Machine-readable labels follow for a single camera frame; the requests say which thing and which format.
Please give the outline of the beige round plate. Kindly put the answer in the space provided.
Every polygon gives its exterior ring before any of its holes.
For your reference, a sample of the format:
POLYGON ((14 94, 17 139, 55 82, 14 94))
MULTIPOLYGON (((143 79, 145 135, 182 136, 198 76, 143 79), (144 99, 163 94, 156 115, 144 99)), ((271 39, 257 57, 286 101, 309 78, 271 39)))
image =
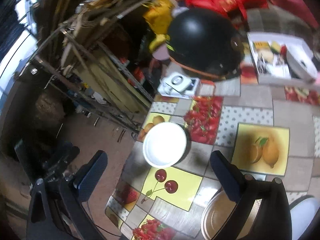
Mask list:
MULTIPOLYGON (((237 239, 246 236, 257 216, 261 200, 258 199, 254 202, 254 205, 250 211, 244 227, 242 228, 237 239)), ((235 208, 235 202, 231 202, 224 190, 216 194, 212 200, 208 203, 201 218, 201 232, 204 239, 212 239, 218 230, 223 226, 229 215, 235 208)))

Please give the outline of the large white foam bowl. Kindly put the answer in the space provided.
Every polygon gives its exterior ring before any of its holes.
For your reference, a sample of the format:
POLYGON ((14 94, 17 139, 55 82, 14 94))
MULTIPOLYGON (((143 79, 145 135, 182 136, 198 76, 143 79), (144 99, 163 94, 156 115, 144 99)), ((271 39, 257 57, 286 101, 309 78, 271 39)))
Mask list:
POLYGON ((305 195, 290 205, 292 239, 319 239, 319 198, 305 195))

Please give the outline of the fruit pattern tablecloth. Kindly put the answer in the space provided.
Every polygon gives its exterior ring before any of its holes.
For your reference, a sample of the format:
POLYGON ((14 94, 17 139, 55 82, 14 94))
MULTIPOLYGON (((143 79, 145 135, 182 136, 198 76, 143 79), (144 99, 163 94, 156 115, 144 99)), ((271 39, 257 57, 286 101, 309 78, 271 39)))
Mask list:
POLYGON ((173 228, 175 239, 203 239, 202 213, 222 189, 210 167, 209 153, 219 150, 231 160, 237 129, 243 124, 288 128, 289 155, 282 176, 288 202, 305 195, 319 198, 319 90, 262 85, 244 77, 219 82, 216 88, 223 96, 216 141, 212 145, 193 142, 186 157, 174 166, 191 187, 188 209, 158 195, 143 200, 144 183, 154 170, 143 158, 142 143, 134 144, 105 208, 107 217, 126 238, 133 239, 133 229, 154 218, 173 228))

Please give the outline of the metal storage shelf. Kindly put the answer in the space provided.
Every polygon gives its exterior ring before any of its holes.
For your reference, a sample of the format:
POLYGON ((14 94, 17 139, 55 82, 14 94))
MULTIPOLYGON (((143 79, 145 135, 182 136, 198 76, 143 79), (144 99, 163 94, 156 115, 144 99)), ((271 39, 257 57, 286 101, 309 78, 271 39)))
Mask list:
POLYGON ((24 69, 40 66, 79 94, 100 117, 138 133, 135 114, 146 113, 151 95, 104 45, 124 19, 150 0, 86 0, 35 50, 24 69))

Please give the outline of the white rectangular tray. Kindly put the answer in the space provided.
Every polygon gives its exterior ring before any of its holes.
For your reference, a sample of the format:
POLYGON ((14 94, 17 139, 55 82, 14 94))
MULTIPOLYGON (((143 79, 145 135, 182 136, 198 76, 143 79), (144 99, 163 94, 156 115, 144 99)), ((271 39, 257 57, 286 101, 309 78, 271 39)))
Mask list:
POLYGON ((301 46, 315 65, 313 51, 302 38, 276 33, 249 32, 247 39, 259 84, 319 90, 319 70, 317 68, 317 79, 313 82, 306 82, 300 79, 287 63, 287 47, 301 46))

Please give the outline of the white foam bowl in tray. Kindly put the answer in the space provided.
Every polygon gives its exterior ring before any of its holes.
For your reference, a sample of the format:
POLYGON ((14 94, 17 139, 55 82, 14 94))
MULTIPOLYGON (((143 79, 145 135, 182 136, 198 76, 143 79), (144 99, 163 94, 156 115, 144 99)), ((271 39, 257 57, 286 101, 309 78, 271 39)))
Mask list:
POLYGON ((317 79, 317 69, 301 46, 288 46, 286 59, 290 69, 302 80, 313 82, 317 79))

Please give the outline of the black motorcycle helmet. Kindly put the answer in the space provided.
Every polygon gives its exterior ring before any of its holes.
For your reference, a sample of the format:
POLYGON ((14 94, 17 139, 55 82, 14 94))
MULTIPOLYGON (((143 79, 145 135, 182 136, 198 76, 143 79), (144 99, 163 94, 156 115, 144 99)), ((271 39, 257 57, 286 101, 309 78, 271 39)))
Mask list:
POLYGON ((230 20, 211 10, 191 8, 177 15, 166 45, 170 59, 189 76, 218 81, 240 75, 241 35, 230 20))

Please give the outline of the yellow plastic bag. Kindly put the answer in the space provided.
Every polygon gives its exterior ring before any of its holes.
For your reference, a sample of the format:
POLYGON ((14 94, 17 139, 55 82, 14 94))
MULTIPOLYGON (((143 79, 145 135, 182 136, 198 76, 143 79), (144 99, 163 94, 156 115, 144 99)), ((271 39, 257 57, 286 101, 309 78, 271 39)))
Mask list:
POLYGON ((154 0, 143 4, 148 10, 143 17, 151 30, 155 33, 155 39, 151 41, 149 50, 153 53, 167 40, 167 32, 172 22, 173 3, 170 0, 154 0))

